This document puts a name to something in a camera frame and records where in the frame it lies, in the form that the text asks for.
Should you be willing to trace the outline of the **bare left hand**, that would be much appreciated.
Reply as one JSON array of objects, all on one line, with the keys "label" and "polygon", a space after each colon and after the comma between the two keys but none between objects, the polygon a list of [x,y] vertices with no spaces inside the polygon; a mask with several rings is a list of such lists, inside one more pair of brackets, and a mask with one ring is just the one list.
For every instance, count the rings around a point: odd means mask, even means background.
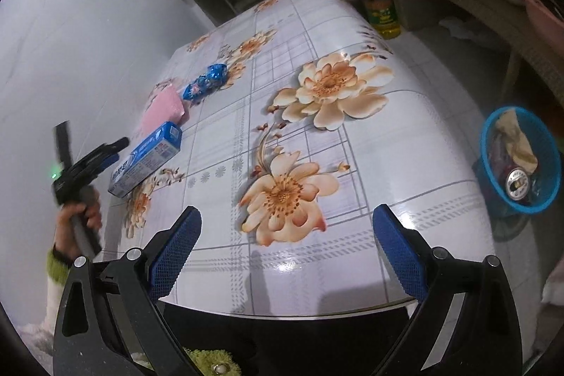
[{"label": "bare left hand", "polygon": [[86,205],[83,202],[68,202],[58,211],[55,225],[54,247],[61,255],[70,261],[74,261],[81,255],[78,244],[75,241],[75,233],[72,217],[84,216],[87,218],[87,226],[98,232],[102,226],[99,194],[94,190],[94,203]]}]

